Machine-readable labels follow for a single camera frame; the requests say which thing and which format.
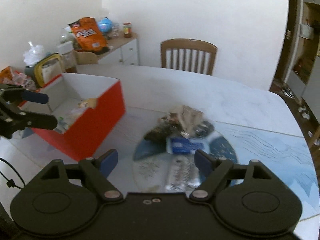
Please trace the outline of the orange snack bag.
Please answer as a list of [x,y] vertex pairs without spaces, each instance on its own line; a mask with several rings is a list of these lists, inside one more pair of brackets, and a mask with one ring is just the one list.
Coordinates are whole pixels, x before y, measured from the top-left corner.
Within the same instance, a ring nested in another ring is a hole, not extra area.
[[83,17],[70,23],[69,26],[83,51],[97,55],[109,51],[107,40],[99,30],[94,18]]

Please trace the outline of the red sauce jar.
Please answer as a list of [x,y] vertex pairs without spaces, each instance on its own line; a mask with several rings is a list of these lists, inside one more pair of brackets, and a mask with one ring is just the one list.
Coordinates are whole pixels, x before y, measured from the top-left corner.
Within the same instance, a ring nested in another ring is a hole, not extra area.
[[125,38],[131,38],[132,37],[132,31],[131,31],[131,23],[123,23],[123,34]]

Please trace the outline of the crumpled white plastic bag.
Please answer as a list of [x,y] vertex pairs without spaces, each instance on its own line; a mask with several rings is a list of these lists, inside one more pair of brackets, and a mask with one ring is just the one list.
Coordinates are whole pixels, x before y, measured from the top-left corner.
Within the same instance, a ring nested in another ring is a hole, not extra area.
[[32,67],[38,62],[40,62],[42,59],[44,59],[47,56],[47,52],[42,45],[33,45],[31,41],[29,43],[29,50],[25,51],[23,54],[23,62],[26,66]]

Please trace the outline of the white drawer cabinet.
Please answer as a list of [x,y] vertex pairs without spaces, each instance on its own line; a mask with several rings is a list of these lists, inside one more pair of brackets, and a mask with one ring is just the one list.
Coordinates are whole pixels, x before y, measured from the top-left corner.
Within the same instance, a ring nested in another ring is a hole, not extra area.
[[123,64],[126,66],[139,65],[138,36],[132,33],[130,38],[123,34],[108,40],[109,51],[98,55],[99,64]]

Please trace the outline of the yellow rimmed container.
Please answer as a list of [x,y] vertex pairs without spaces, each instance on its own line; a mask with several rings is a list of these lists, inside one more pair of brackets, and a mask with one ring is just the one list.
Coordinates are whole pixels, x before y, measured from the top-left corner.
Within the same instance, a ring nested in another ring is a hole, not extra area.
[[65,72],[61,55],[54,53],[35,64],[33,74],[39,87],[43,87],[54,77]]

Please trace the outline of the blue white tissue pack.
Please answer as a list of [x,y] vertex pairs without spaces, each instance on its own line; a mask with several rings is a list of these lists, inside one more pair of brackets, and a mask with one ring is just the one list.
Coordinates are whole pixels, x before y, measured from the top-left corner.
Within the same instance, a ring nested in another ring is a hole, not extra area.
[[169,137],[166,145],[170,154],[194,154],[197,150],[210,153],[210,146],[203,138]]

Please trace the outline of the small clear glass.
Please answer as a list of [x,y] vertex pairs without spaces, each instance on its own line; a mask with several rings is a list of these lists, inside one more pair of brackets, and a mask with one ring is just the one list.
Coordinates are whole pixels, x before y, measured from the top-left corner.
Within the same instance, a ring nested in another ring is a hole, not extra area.
[[117,38],[120,33],[120,24],[119,23],[113,23],[112,24],[112,37]]

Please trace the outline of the red white cardboard box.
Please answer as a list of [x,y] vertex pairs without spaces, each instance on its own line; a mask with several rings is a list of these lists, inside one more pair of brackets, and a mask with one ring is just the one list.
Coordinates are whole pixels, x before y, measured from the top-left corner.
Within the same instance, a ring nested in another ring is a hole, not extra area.
[[80,103],[95,101],[96,106],[81,109],[63,133],[60,130],[33,130],[48,144],[77,161],[95,153],[126,111],[121,82],[112,77],[62,73],[40,92],[48,95],[47,104],[24,102],[22,109],[52,114],[65,122],[71,120],[71,114],[76,113]]

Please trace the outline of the clear bag black contents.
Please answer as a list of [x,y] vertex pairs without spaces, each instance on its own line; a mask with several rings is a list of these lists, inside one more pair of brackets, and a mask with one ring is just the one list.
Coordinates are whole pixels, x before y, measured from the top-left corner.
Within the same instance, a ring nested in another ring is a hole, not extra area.
[[214,125],[206,120],[193,126],[190,131],[184,131],[181,124],[163,122],[144,135],[144,140],[163,143],[168,137],[205,138],[214,131]]

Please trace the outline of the brown wooden chair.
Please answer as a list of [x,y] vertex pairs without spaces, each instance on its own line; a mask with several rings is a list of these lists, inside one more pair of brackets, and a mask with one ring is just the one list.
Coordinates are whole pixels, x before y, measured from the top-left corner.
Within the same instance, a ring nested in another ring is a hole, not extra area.
[[161,43],[161,67],[212,75],[217,46],[201,40],[173,38]]

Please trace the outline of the beige patterned snack bag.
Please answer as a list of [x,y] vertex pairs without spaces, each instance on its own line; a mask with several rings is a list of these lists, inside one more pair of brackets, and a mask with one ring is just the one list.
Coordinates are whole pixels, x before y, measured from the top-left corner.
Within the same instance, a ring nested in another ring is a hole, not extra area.
[[195,128],[204,120],[204,113],[186,105],[177,106],[159,119],[159,123],[172,134],[189,138],[195,134]]

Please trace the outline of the blue globe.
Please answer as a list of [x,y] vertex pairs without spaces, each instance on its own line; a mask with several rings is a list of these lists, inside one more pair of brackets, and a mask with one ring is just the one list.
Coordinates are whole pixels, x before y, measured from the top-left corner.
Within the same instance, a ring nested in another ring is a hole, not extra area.
[[112,30],[112,21],[105,17],[97,22],[99,30],[103,33],[109,33]]

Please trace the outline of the hanging tote bag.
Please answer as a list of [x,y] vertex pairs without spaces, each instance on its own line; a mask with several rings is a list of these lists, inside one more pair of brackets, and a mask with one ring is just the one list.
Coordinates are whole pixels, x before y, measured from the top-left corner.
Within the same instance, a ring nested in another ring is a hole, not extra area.
[[300,24],[300,37],[306,40],[313,40],[314,29],[310,26],[308,20],[305,21],[305,24]]

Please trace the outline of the clear jar white lid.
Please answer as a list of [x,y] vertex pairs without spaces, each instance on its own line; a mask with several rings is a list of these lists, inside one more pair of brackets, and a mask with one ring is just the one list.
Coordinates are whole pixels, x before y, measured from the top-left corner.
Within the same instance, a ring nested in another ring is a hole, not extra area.
[[73,48],[73,42],[68,41],[57,46],[64,69],[68,73],[76,73],[76,57]]

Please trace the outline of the red orange snack packets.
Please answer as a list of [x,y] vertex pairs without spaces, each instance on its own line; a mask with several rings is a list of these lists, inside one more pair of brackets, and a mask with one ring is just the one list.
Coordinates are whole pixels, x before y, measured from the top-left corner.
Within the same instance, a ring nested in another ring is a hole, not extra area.
[[20,85],[24,89],[36,90],[35,82],[31,77],[17,70],[13,70],[10,66],[1,70],[0,81],[3,84]]

